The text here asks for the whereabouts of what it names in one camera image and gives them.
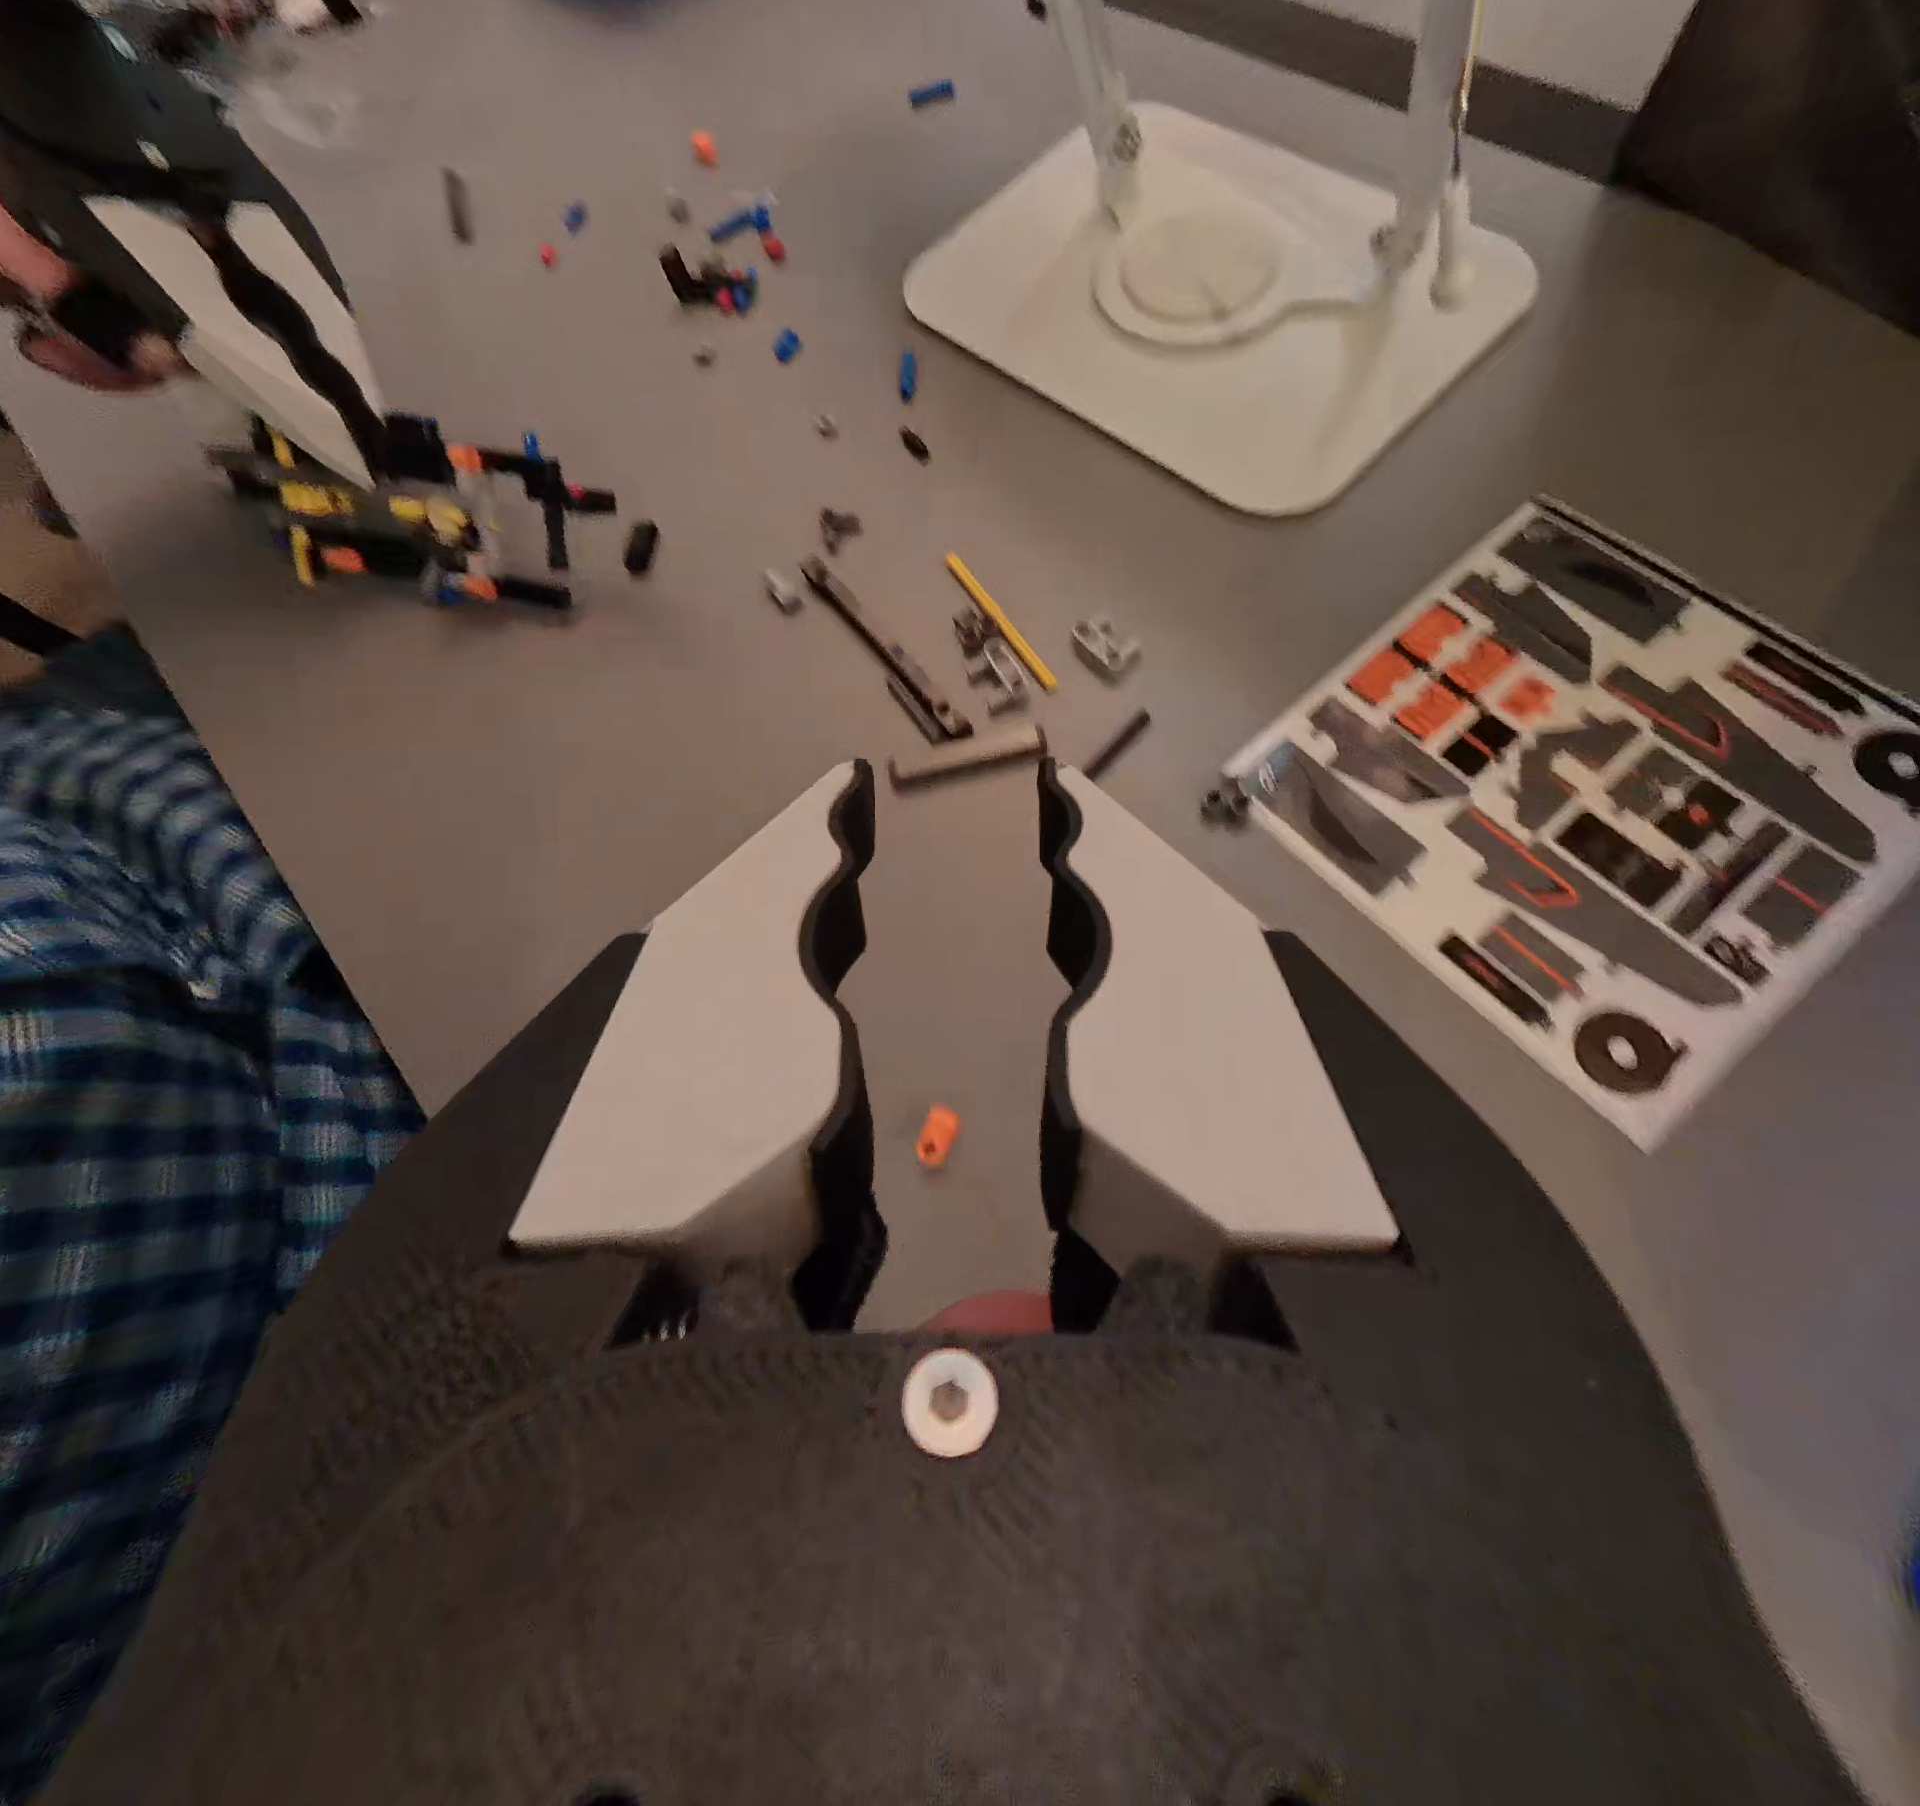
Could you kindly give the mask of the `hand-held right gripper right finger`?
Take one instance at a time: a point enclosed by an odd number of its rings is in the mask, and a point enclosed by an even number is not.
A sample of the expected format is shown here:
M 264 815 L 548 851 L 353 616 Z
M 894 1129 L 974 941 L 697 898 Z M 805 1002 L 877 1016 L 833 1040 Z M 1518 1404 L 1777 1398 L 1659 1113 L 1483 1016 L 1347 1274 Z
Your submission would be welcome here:
M 1407 1229 L 1282 974 L 1274 934 L 1085 771 L 1040 763 L 1040 1170 L 1057 1330 L 1129 1271 L 1388 1258 Z

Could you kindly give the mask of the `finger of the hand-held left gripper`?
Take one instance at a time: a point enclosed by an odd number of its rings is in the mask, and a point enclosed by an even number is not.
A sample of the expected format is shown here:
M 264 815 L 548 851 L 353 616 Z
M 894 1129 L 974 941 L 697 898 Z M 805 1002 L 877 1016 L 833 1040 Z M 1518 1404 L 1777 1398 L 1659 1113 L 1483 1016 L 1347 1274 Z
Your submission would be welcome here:
M 222 294 L 287 359 L 309 447 L 332 447 L 343 472 L 385 472 L 389 424 L 355 316 L 275 207 L 228 207 Z
M 380 472 L 343 472 L 332 447 L 311 453 L 300 438 L 300 411 L 291 411 L 291 404 L 300 404 L 300 389 L 287 359 L 222 294 L 222 227 L 191 227 L 171 210 L 120 196 L 88 196 L 86 207 L 109 243 L 135 265 L 123 294 L 150 294 L 154 320 L 176 325 L 176 346 L 201 378 L 214 380 L 345 480 L 361 490 L 380 487 Z

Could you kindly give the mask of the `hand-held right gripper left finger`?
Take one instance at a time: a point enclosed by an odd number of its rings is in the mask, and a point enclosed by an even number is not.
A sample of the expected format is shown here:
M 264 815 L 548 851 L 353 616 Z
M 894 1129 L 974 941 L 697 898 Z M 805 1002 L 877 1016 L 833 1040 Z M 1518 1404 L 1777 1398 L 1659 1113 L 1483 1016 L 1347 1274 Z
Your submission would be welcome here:
M 752 1258 L 849 1330 L 885 1258 L 877 1121 L 842 981 L 868 950 L 877 767 L 833 763 L 643 932 L 507 1223 L 557 1258 L 686 1278 Z

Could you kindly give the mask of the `black lego chassis model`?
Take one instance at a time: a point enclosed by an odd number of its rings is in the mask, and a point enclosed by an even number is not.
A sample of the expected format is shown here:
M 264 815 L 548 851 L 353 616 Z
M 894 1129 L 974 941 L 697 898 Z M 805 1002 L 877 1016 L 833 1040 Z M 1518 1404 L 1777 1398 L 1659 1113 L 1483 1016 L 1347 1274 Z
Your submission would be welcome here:
M 573 480 L 534 432 L 523 447 L 480 447 L 447 441 L 438 419 L 395 416 L 389 446 L 396 472 L 353 487 L 254 419 L 244 446 L 203 447 L 203 464 L 266 509 L 303 592 L 395 580 L 432 609 L 575 610 L 566 525 L 613 514 L 613 490 Z

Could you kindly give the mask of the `dark grey lego beam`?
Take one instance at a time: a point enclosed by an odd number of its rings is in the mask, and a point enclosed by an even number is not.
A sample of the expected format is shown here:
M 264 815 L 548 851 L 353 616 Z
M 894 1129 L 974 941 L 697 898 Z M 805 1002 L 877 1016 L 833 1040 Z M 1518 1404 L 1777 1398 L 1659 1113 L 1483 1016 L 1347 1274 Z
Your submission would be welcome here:
M 1012 729 L 931 744 L 919 756 L 894 756 L 885 761 L 885 780 L 896 792 L 919 792 L 1033 763 L 1045 761 L 1045 752 L 1045 729 L 1040 721 L 1020 721 Z

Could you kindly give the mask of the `lego sticker sheet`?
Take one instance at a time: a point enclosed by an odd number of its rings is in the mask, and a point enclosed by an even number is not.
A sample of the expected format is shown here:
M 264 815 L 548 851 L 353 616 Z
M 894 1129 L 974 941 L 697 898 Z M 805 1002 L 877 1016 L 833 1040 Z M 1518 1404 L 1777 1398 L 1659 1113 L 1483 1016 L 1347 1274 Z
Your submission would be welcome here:
M 1221 780 L 1646 1153 L 1917 880 L 1917 695 L 1554 498 Z

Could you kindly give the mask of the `yellow lego axle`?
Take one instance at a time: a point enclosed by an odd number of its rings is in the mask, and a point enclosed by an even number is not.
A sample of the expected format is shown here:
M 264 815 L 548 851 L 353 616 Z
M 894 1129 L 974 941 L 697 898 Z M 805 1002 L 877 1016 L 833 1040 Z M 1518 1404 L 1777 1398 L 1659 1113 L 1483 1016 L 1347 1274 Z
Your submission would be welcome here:
M 973 595 L 974 610 L 998 630 L 998 637 L 1012 648 L 1020 668 L 1033 679 L 1040 689 L 1057 694 L 1062 679 L 1042 658 L 1042 653 L 1027 640 L 1017 620 L 998 605 L 998 595 L 980 580 L 980 574 L 961 561 L 961 552 L 946 552 L 946 569 Z

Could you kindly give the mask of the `person's left hand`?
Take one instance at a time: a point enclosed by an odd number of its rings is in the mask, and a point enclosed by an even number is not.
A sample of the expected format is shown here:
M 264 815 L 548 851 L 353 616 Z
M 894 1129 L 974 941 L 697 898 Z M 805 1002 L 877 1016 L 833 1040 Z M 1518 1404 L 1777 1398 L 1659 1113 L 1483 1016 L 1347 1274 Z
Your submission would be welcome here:
M 191 375 L 185 357 L 6 207 L 6 312 L 34 365 L 102 394 L 138 394 Z

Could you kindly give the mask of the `person's plaid shirt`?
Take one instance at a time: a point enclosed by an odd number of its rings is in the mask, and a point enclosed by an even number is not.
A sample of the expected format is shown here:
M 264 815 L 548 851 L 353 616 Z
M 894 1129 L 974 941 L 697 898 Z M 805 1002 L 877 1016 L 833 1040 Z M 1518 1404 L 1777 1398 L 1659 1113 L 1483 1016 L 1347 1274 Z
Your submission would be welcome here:
M 6 1801 L 141 1628 L 259 1337 L 422 1106 L 156 662 L 6 689 Z

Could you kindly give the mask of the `white book stand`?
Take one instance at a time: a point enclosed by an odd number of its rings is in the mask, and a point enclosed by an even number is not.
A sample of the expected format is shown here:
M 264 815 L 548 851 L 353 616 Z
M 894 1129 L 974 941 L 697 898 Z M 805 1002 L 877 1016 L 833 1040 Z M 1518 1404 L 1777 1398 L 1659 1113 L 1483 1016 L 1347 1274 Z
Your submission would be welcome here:
M 1140 106 L 1105 0 L 1050 0 L 1084 127 L 904 269 L 907 316 L 1215 499 L 1330 504 L 1536 305 L 1472 223 L 1483 0 L 1420 0 L 1395 189 Z

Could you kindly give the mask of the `small black lego bracket assembly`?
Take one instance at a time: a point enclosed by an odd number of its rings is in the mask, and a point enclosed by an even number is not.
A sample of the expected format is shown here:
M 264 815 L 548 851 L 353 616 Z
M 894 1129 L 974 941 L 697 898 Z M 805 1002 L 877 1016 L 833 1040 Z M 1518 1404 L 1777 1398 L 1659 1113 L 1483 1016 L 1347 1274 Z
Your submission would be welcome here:
M 660 249 L 660 269 L 684 306 L 744 316 L 759 300 L 759 276 L 752 265 L 726 265 L 712 255 L 692 262 L 679 243 Z

